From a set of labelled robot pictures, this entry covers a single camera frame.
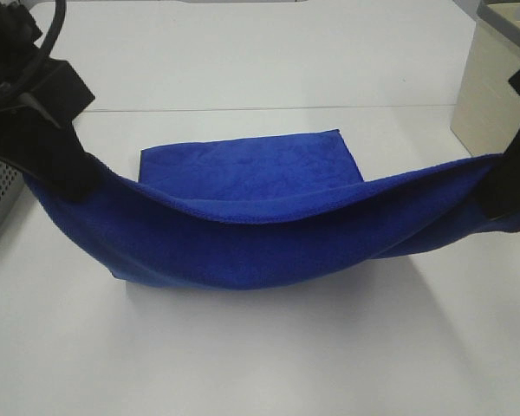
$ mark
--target folded blue towel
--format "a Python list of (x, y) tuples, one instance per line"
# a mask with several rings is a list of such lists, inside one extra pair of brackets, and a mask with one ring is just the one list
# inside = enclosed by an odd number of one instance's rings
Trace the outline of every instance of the folded blue towel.
[(27, 182), (58, 227), (120, 279), (259, 289), (474, 232), (520, 231), (520, 212), (490, 221), (469, 197), (499, 158), (365, 182), (334, 130), (147, 149), (139, 183), (96, 160), (101, 185), (83, 203)]

